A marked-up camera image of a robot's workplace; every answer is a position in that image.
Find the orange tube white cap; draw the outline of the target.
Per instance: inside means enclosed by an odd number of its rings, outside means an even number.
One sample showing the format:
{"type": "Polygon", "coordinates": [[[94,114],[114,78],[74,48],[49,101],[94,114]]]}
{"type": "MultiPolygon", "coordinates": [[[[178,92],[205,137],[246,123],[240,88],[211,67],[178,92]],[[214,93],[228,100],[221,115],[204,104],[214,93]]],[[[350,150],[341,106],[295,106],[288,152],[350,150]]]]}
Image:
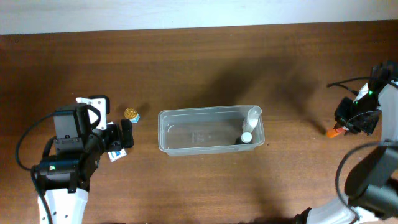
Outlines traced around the orange tube white cap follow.
{"type": "Polygon", "coordinates": [[[326,132],[328,138],[335,138],[336,136],[346,132],[346,128],[340,124],[335,124],[331,129],[326,132]]]}

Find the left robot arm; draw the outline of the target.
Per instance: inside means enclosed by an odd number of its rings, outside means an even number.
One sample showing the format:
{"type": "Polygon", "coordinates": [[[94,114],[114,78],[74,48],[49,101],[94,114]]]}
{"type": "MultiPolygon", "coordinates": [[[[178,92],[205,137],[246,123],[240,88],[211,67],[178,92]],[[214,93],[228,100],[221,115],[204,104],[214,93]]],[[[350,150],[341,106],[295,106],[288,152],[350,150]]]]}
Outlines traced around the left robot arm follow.
{"type": "Polygon", "coordinates": [[[100,114],[85,103],[63,106],[53,114],[56,135],[47,142],[40,163],[30,172],[39,195],[41,223],[81,223],[90,178],[102,154],[134,145],[129,120],[99,128],[100,120],[90,121],[90,111],[100,114]]]}

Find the white spray bottle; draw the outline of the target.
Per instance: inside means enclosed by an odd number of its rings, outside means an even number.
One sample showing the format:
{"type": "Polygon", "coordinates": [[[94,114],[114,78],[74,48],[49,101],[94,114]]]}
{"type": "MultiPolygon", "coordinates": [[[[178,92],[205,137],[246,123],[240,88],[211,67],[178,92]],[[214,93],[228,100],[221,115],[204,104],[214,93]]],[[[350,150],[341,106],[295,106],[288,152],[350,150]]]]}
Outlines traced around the white spray bottle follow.
{"type": "Polygon", "coordinates": [[[242,125],[243,132],[253,132],[258,125],[259,118],[261,117],[262,109],[259,106],[252,107],[245,117],[242,125]]]}

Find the dark bottle white cap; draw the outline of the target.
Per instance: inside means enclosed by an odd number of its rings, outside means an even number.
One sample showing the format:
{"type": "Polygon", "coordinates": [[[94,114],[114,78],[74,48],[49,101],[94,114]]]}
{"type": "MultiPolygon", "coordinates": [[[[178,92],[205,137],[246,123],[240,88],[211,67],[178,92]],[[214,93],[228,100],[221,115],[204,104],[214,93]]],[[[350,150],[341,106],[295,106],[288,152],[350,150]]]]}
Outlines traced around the dark bottle white cap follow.
{"type": "Polygon", "coordinates": [[[250,132],[243,132],[236,141],[235,145],[239,144],[251,144],[252,143],[252,134],[250,132]]]}

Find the small jar gold lid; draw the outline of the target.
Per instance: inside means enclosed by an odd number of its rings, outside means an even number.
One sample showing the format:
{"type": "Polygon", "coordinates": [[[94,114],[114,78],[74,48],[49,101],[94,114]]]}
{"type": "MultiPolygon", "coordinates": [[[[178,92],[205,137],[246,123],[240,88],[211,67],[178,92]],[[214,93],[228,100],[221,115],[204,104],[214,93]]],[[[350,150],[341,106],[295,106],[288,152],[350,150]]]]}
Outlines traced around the small jar gold lid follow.
{"type": "Polygon", "coordinates": [[[140,119],[140,115],[134,108],[126,108],[124,111],[124,117],[128,119],[132,124],[137,123],[140,119]]]}

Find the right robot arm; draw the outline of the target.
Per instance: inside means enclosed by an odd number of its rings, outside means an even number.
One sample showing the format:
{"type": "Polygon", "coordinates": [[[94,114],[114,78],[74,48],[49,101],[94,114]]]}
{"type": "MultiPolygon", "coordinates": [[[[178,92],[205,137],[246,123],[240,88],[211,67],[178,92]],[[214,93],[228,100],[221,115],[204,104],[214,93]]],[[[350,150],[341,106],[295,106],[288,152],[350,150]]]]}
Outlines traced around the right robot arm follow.
{"type": "Polygon", "coordinates": [[[335,174],[337,197],[308,208],[292,223],[367,223],[397,217],[397,63],[373,66],[355,99],[343,98],[335,110],[336,125],[327,135],[370,135],[382,123],[381,139],[350,150],[335,174]]]}

